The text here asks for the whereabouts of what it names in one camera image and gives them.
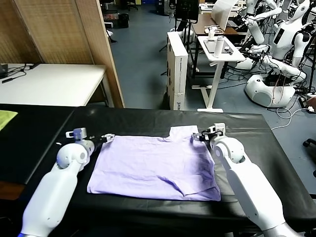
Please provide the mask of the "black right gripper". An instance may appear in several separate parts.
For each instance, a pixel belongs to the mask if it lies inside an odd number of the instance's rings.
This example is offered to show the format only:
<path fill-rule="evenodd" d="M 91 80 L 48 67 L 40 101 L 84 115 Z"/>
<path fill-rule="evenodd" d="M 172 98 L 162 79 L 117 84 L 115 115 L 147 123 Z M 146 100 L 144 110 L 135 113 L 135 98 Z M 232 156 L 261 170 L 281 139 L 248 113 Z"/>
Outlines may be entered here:
<path fill-rule="evenodd" d="M 192 141 L 196 141 L 196 142 L 209 141 L 214 136 L 215 136 L 215 133 L 211 133 L 208 131 L 203 131 L 202 133 L 194 133 L 192 135 Z"/>

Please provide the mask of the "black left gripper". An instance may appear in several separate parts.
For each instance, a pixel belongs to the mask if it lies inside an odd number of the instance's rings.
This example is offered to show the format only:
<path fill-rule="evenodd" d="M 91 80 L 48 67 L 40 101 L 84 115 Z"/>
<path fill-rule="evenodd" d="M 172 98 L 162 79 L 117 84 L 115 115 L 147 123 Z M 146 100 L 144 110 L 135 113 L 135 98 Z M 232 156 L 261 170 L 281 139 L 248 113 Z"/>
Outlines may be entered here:
<path fill-rule="evenodd" d="M 99 148 L 104 143 L 113 142 L 114 138 L 115 138 L 114 134 L 108 133 L 108 134 L 102 135 L 101 137 L 93 137 L 91 138 L 91 141 L 93 142 L 95 148 Z"/>

